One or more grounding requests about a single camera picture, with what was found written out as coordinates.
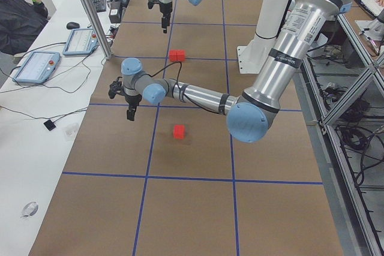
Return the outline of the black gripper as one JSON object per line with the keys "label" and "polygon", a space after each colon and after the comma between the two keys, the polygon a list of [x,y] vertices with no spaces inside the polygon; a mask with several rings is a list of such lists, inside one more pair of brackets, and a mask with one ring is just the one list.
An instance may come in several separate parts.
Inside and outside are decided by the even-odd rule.
{"label": "black gripper", "polygon": [[170,26],[170,15],[172,13],[172,0],[148,0],[148,8],[152,9],[155,4],[159,5],[160,13],[163,15],[161,18],[161,27],[163,33],[167,33]]}
{"label": "black gripper", "polygon": [[110,99],[114,99],[116,95],[123,96],[128,103],[128,109],[126,111],[127,120],[134,121],[137,107],[142,100],[141,94],[132,88],[124,86],[123,81],[120,78],[116,78],[110,85],[108,96]]}

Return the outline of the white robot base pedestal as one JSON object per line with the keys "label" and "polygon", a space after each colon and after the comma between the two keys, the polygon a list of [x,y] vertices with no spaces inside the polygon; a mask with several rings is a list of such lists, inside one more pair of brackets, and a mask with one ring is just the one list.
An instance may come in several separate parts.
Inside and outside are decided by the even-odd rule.
{"label": "white robot base pedestal", "polygon": [[241,74],[258,74],[276,43],[292,0],[263,0],[253,39],[237,47]]}

